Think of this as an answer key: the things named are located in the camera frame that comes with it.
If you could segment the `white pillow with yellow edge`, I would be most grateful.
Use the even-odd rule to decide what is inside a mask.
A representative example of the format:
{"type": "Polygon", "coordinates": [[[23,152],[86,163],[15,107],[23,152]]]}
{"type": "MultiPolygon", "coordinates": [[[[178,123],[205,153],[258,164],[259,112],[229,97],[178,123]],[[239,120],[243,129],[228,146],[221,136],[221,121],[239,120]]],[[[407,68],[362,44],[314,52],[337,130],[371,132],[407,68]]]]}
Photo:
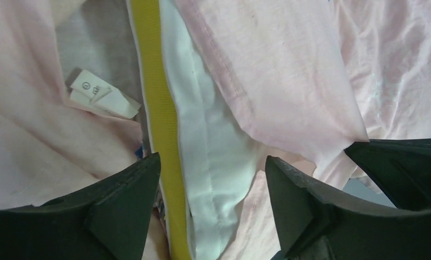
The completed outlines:
{"type": "Polygon", "coordinates": [[[173,259],[266,259],[252,212],[267,196],[174,1],[70,1],[57,20],[72,104],[142,124],[161,154],[157,199],[173,259]]]}

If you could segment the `pink pillow with princess print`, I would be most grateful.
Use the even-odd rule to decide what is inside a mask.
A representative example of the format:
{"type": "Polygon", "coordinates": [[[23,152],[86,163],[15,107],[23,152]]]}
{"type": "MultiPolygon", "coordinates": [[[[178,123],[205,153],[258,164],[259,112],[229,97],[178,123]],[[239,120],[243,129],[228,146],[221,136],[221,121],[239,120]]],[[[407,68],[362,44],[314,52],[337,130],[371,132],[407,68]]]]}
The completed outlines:
{"type": "MultiPolygon", "coordinates": [[[[142,124],[70,100],[56,35],[70,1],[0,1],[0,210],[41,206],[159,152],[142,124]]],[[[207,72],[258,146],[253,234],[284,257],[269,156],[397,208],[346,154],[371,139],[431,139],[431,1],[174,1],[207,72]]],[[[141,259],[173,259],[157,199],[141,259]]]]}

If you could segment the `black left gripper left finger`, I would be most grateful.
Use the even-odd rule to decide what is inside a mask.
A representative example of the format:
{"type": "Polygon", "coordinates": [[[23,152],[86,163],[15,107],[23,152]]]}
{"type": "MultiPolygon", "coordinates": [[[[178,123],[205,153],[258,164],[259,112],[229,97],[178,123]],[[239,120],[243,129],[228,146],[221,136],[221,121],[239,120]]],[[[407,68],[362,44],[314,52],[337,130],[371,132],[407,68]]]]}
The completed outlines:
{"type": "Polygon", "coordinates": [[[0,210],[0,259],[141,259],[160,155],[41,206],[0,210]]]}

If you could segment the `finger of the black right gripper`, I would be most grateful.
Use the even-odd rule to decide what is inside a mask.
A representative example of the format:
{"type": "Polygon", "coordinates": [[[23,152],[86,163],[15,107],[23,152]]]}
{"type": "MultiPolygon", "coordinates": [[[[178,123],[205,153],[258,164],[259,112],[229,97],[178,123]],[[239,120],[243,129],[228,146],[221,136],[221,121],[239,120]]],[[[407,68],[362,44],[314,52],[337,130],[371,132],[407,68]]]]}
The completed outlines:
{"type": "Polygon", "coordinates": [[[431,139],[371,139],[344,152],[397,208],[431,209],[431,139]]]}

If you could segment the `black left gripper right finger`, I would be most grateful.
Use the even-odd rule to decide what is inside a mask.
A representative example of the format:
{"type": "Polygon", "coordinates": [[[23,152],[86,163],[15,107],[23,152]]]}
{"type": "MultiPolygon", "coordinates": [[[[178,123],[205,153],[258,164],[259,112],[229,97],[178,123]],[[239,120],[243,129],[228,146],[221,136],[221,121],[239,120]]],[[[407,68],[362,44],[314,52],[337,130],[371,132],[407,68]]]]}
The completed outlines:
{"type": "Polygon", "coordinates": [[[287,259],[431,259],[431,210],[372,203],[269,156],[265,174],[287,259]]]}

